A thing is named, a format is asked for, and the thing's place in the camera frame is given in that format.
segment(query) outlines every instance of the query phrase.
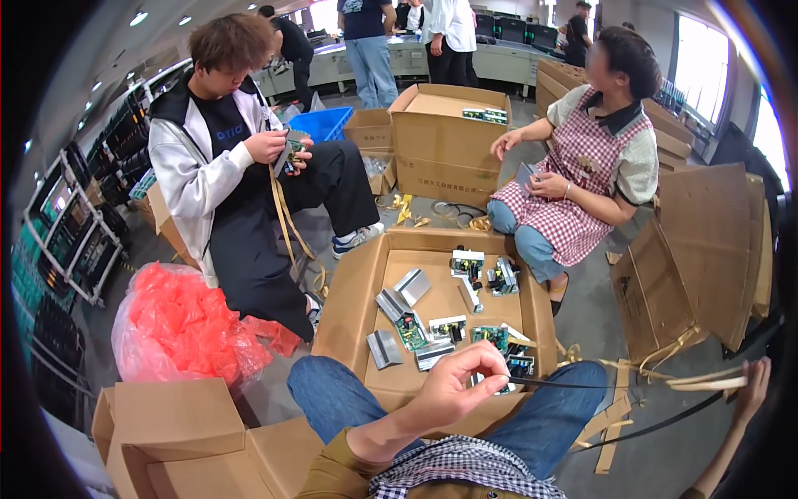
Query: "white shirt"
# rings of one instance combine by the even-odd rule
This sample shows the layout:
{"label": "white shirt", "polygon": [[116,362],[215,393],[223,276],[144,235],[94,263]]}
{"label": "white shirt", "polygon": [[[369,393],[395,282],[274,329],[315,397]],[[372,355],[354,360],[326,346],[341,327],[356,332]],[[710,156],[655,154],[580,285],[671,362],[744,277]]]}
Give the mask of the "white shirt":
{"label": "white shirt", "polygon": [[410,6],[410,11],[407,13],[407,30],[413,32],[418,29],[418,23],[421,21],[421,9],[424,6],[418,7]]}
{"label": "white shirt", "polygon": [[427,0],[426,8],[421,35],[425,45],[434,34],[441,33],[455,52],[476,51],[476,30],[468,0]]}

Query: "messy brown hair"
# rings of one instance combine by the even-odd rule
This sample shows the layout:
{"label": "messy brown hair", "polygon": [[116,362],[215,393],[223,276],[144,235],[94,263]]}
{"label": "messy brown hair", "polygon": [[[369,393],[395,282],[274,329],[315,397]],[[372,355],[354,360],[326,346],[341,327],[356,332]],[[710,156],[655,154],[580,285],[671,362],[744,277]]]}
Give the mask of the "messy brown hair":
{"label": "messy brown hair", "polygon": [[194,30],[188,48],[194,64],[207,71],[259,69],[267,62],[273,34],[263,16],[230,14]]}

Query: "man's hand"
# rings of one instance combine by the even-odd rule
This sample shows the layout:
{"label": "man's hand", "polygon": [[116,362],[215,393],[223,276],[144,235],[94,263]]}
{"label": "man's hand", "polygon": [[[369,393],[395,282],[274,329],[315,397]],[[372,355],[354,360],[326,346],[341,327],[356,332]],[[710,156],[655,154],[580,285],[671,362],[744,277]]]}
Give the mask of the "man's hand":
{"label": "man's hand", "polygon": [[[485,379],[464,388],[474,373]],[[473,343],[441,358],[427,375],[421,391],[401,409],[418,434],[451,425],[508,383],[510,372],[502,354],[489,341]]]}
{"label": "man's hand", "polygon": [[269,164],[280,157],[286,148],[286,135],[288,130],[275,130],[274,132],[260,132],[250,136],[244,141],[255,163]]}
{"label": "man's hand", "polygon": [[737,395],[734,421],[745,426],[762,406],[764,396],[768,393],[770,358],[763,357],[750,364],[743,363],[743,375],[748,378],[748,384],[744,388],[740,388]]}
{"label": "man's hand", "polygon": [[441,55],[443,55],[443,52],[444,52],[444,50],[443,50],[443,40],[444,40],[444,35],[442,35],[440,33],[435,33],[433,35],[433,43],[432,43],[432,45],[429,46],[429,52],[433,56],[440,57]]}
{"label": "man's hand", "polygon": [[533,196],[560,199],[565,197],[569,183],[568,179],[558,173],[545,172],[534,175],[534,178],[530,178],[529,184],[525,184],[524,187]]}
{"label": "man's hand", "polygon": [[496,139],[496,142],[493,143],[491,146],[491,154],[499,158],[499,161],[504,161],[504,152],[509,151],[521,141],[521,130],[507,132],[503,136]]}
{"label": "man's hand", "polygon": [[308,139],[302,139],[302,140],[300,140],[300,142],[305,145],[305,152],[295,152],[294,153],[294,157],[296,159],[298,159],[299,161],[295,161],[294,163],[292,163],[294,165],[295,170],[294,170],[293,173],[288,173],[288,175],[290,175],[290,176],[297,176],[300,173],[302,173],[302,170],[307,168],[306,161],[310,160],[310,158],[313,157],[313,154],[311,154],[310,152],[307,151],[307,149],[311,145],[313,145],[313,141],[308,138]]}

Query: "young man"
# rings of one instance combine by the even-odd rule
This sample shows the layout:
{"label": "young man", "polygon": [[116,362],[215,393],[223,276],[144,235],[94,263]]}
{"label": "young man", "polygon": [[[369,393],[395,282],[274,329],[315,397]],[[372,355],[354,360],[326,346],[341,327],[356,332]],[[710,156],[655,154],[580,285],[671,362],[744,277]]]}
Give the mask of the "young man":
{"label": "young man", "polygon": [[468,0],[427,0],[422,41],[427,48],[429,80],[468,86],[468,54],[476,51],[474,17]]}
{"label": "young man", "polygon": [[576,14],[560,31],[565,31],[568,45],[565,47],[565,62],[580,68],[585,67],[587,49],[593,45],[593,40],[587,36],[587,19],[591,15],[593,6],[587,2],[576,4]]}
{"label": "young man", "polygon": [[[150,107],[149,152],[169,212],[209,287],[241,318],[276,320],[304,341],[321,308],[277,255],[271,172],[286,131],[247,76],[273,45],[262,16],[231,14],[188,41],[194,69]],[[324,203],[335,258],[384,231],[358,148],[329,141],[296,154],[293,175],[276,165],[290,212]]]}
{"label": "young man", "polygon": [[488,203],[494,230],[513,235],[532,274],[548,284],[554,315],[568,286],[567,267],[627,222],[657,189],[657,140],[641,103],[662,83],[657,57],[627,28],[610,26],[598,39],[587,58],[590,84],[492,146],[503,160],[521,141],[551,138],[557,144],[536,165],[540,174],[517,177]]}
{"label": "young man", "polygon": [[313,100],[313,93],[307,84],[310,79],[310,63],[313,61],[313,47],[299,26],[288,19],[275,17],[273,6],[263,6],[258,9],[258,13],[270,20],[275,28],[272,57],[281,54],[286,61],[294,63],[294,87],[299,101],[302,102],[302,112],[308,113]]}
{"label": "young man", "polygon": [[338,27],[344,30],[346,60],[366,109],[388,108],[399,96],[385,38],[393,32],[396,20],[391,0],[338,0]]}
{"label": "young man", "polygon": [[397,30],[413,34],[424,27],[424,6],[421,0],[404,0],[397,6]]}
{"label": "young man", "polygon": [[[446,355],[427,374],[418,395],[387,414],[340,362],[299,359],[288,376],[291,396],[326,445],[310,464],[304,497],[392,499],[565,499],[547,481],[601,403],[606,372],[596,362],[561,367],[551,382],[597,388],[541,386],[506,422],[482,438],[453,435],[426,445],[419,440],[458,422],[507,385],[502,354],[487,340]],[[737,449],[745,427],[768,389],[770,361],[744,367],[733,424],[706,471],[681,499],[706,499]],[[465,389],[463,380],[485,379]]]}

